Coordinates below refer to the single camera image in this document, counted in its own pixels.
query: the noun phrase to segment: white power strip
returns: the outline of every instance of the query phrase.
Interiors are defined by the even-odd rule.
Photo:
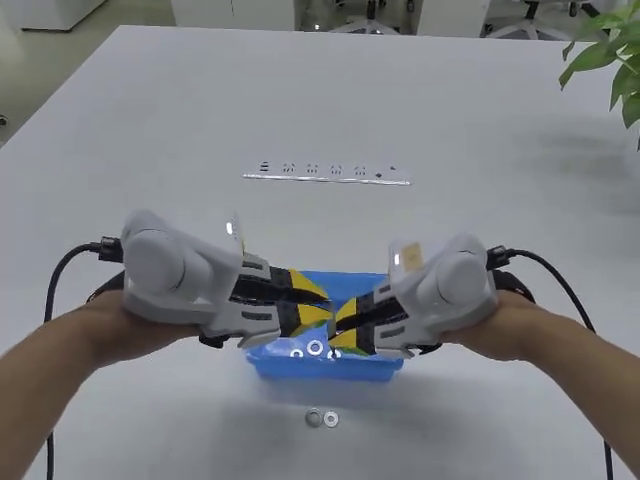
[[[242,176],[264,180],[411,185],[407,173],[395,165],[264,161]]]

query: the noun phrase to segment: office chair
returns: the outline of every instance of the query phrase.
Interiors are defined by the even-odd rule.
[[[491,32],[487,34],[485,38],[502,38],[506,37],[507,35],[511,35],[512,33],[523,31],[527,34],[529,40],[538,40],[538,33],[543,33],[544,35],[551,37],[554,40],[572,40],[572,36],[568,33],[562,32],[556,28],[549,27],[535,18],[536,13],[538,12],[538,8],[540,7],[540,3],[544,1],[545,0],[525,0],[524,3],[526,3],[529,8],[527,9],[527,13],[522,20],[512,25],[507,25],[506,27],[496,30],[495,32]],[[598,12],[598,10],[588,1],[575,1],[565,3],[569,3],[569,16],[571,17],[575,17],[578,14],[578,9],[581,9],[590,17],[596,17],[600,14],[600,12]]]

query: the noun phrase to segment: white table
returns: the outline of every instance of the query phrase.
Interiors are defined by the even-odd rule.
[[[250,251],[302,269],[384,271],[394,236],[530,248],[604,336],[640,352],[640,199],[607,113],[612,71],[561,93],[561,47],[119,28],[0,152],[0,346],[41,321],[59,257],[117,235],[132,208],[206,238],[225,206]],[[241,179],[262,159],[393,161],[414,185]],[[117,271],[76,260],[57,311]],[[513,271],[575,315],[540,268]],[[338,428],[306,427],[309,406],[335,408]],[[184,341],[99,372],[57,435],[60,480],[604,478],[600,439],[550,380],[458,347],[387,386],[268,384],[241,351]],[[42,475],[41,456],[28,478]]]

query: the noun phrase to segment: human hand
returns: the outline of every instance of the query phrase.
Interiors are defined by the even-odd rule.
[[[498,291],[498,309],[477,325],[444,332],[440,341],[457,343],[494,360],[526,360],[532,331],[552,316],[517,293]]]
[[[199,334],[195,326],[145,320],[122,309],[121,301],[122,291],[107,291],[65,315],[76,318],[94,353],[96,368],[142,357]]]

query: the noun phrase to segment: blue container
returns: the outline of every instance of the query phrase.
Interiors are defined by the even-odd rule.
[[[309,280],[322,286],[337,311],[352,297],[374,289],[384,279],[379,273],[302,272]],[[307,353],[311,340],[322,342],[321,355]],[[303,357],[291,357],[293,349],[304,352]],[[314,328],[295,338],[279,338],[267,345],[247,350],[247,360],[261,377],[276,378],[339,378],[388,382],[394,372],[402,368],[403,360],[379,355],[364,357],[342,352],[340,358],[327,358],[329,352],[326,327]]]

